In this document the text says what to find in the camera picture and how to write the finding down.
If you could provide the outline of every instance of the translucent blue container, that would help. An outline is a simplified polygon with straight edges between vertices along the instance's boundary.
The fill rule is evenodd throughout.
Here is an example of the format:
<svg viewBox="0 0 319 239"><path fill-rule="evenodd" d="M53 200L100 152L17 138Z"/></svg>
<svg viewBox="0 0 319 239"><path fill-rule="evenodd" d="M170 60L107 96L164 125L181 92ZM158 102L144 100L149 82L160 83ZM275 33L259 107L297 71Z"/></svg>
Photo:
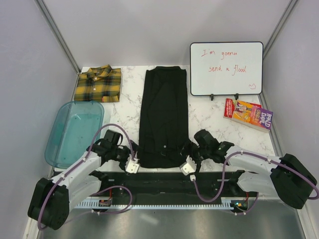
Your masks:
<svg viewBox="0 0 319 239"><path fill-rule="evenodd" d="M57 168L68 168L90 146L96 131L102 126L103 106L98 102L68 102L63 105L54 122L45 160Z"/></svg>

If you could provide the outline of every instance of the whiteboard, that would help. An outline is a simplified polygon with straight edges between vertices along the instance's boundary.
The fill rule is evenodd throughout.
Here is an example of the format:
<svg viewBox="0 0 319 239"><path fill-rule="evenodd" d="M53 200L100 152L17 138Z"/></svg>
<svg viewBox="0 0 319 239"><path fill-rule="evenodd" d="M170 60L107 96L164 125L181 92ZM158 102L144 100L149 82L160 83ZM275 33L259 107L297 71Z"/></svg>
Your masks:
<svg viewBox="0 0 319 239"><path fill-rule="evenodd" d="M260 94L262 42L204 42L190 45L190 92L194 96Z"/></svg>

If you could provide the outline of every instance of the heart drawing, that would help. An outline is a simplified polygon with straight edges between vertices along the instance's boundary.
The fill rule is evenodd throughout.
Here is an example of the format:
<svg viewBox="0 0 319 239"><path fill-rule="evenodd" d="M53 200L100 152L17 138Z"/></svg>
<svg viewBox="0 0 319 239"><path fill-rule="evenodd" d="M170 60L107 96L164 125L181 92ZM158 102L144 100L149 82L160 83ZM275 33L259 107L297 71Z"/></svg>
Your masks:
<svg viewBox="0 0 319 239"><path fill-rule="evenodd" d="M250 88L250 89L252 89L252 90L256 89L256 85L255 85L255 83L254 83L254 84L252 84L252 85L249 85L249 88Z"/></svg>

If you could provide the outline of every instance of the red wire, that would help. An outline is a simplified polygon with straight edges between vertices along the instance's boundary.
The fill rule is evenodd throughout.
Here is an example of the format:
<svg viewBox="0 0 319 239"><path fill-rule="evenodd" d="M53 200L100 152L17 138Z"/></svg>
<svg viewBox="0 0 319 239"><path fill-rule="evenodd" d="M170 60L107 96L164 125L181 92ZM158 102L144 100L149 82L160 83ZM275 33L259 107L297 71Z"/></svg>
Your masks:
<svg viewBox="0 0 319 239"><path fill-rule="evenodd" d="M249 195L248 195L248 193L246 192L246 200L244 201L244 203L246 203L246 202L248 201L248 199L249 199Z"/></svg>

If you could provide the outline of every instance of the shirt collar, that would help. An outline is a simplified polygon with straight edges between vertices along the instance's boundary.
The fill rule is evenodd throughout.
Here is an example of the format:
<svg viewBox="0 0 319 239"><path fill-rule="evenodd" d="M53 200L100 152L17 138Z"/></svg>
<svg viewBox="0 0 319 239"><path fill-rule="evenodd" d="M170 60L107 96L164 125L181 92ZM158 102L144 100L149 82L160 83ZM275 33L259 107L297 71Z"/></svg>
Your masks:
<svg viewBox="0 0 319 239"><path fill-rule="evenodd" d="M93 81L98 81L101 78L107 77L112 72L110 65L101 67L92 67L86 72L87 78L92 78Z"/></svg>

